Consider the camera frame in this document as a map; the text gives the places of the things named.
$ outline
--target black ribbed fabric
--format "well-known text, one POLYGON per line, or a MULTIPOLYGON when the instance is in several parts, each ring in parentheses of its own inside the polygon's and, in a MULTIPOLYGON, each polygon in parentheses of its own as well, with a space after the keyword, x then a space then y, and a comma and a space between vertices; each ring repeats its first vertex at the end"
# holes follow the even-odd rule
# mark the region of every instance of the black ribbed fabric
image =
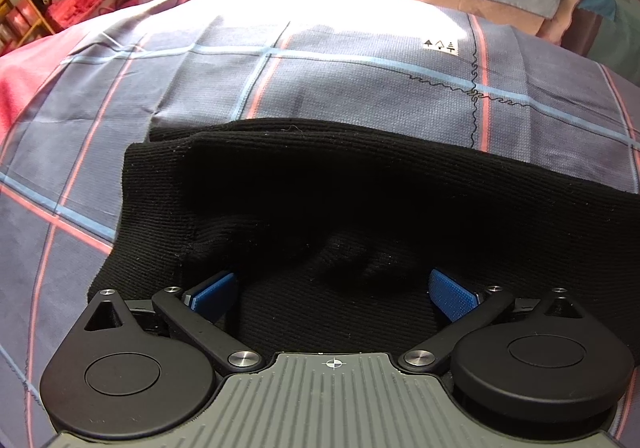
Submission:
POLYGON ((640 359, 640 197, 478 151, 322 121, 155 131, 127 150, 89 297, 149 298, 219 269, 239 337, 390 351, 432 335, 433 266, 520 297, 569 288, 640 359))

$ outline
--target blue textured pad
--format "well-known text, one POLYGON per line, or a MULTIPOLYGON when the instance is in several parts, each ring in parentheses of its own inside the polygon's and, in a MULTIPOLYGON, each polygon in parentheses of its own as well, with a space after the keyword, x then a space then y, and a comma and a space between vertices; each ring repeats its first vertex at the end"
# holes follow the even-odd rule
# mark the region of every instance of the blue textured pad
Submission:
POLYGON ((211 323, 222 318, 238 298, 238 279, 233 273, 212 284, 191 297, 189 307, 211 323))
POLYGON ((462 318, 478 305, 478 297, 452 281, 437 269, 429 276, 429 296, 431 301, 452 322, 462 318))

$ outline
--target black garment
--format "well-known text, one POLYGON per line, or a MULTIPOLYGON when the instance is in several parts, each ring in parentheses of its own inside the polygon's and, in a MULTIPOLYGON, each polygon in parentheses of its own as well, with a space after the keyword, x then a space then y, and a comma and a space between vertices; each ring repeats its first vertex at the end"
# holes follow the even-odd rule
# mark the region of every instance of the black garment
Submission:
POLYGON ((399 354, 436 330, 433 266, 522 297, 569 288, 640 359, 640 197, 452 145, 321 121, 156 131, 124 159, 90 288, 149 298, 219 269, 239 338, 399 354))

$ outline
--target green fabric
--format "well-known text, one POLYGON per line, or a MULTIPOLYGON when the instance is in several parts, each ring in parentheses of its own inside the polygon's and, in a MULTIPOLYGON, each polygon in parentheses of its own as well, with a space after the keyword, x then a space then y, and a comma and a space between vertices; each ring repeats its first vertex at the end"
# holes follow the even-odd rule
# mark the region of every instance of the green fabric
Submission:
POLYGON ((614 20, 602 19, 587 57, 640 86, 640 0, 616 0, 616 5, 614 20))

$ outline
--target folded black clothing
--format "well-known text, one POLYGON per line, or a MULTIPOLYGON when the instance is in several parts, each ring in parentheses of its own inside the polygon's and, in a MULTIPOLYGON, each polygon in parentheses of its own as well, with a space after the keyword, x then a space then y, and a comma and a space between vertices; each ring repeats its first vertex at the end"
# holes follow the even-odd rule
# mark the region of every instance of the folded black clothing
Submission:
POLYGON ((640 360, 640 197, 341 123, 157 129, 124 158, 107 287, 149 298, 220 269, 235 332, 275 351, 399 354, 436 332, 434 266, 536 298, 562 286, 640 360))

